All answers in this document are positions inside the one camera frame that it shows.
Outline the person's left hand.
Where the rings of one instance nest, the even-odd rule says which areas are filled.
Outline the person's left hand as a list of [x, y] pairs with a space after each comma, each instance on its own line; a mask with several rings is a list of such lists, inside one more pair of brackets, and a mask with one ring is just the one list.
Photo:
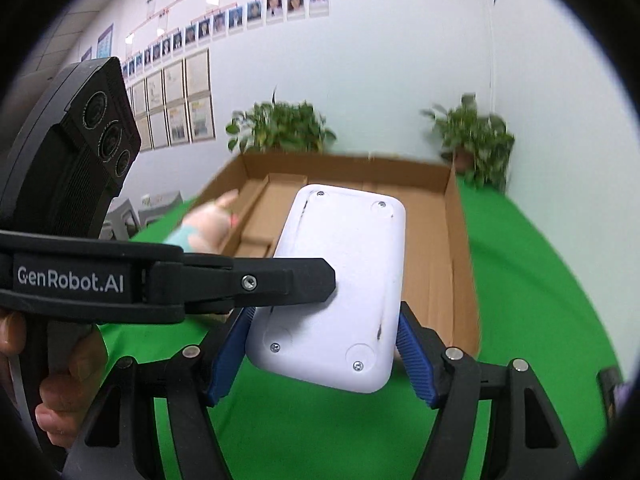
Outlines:
[[[1, 310], [1, 389], [15, 402], [9, 358], [18, 356], [26, 341], [25, 322], [18, 312]], [[88, 409], [99, 391], [108, 353], [100, 330], [93, 325], [78, 340], [67, 364], [50, 374], [39, 387], [41, 402], [35, 408], [36, 421], [50, 442], [69, 450], [80, 431]]]

